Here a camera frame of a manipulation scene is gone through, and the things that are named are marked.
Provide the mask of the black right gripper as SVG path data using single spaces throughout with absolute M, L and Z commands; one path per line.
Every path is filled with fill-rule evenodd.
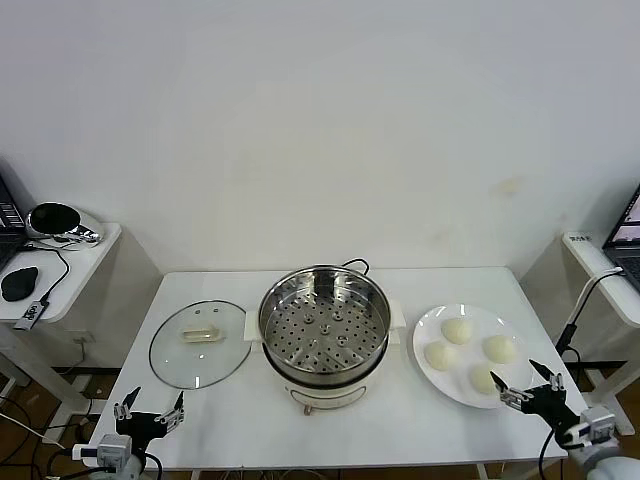
M 546 365 L 533 359 L 529 363 L 549 385 L 521 391 L 509 387 L 497 373 L 490 371 L 500 400 L 523 414 L 541 417 L 555 433 L 565 433 L 578 425 L 580 417 L 566 404 L 567 392 L 562 375 L 553 373 Z

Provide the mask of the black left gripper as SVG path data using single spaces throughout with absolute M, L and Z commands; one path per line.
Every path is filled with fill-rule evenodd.
M 171 411 L 164 414 L 131 412 L 131 408 L 141 390 L 136 387 L 120 403 L 113 407 L 116 432 L 129 436 L 134 443 L 149 443 L 164 438 L 172 429 L 184 421 L 184 392 L 181 391 Z

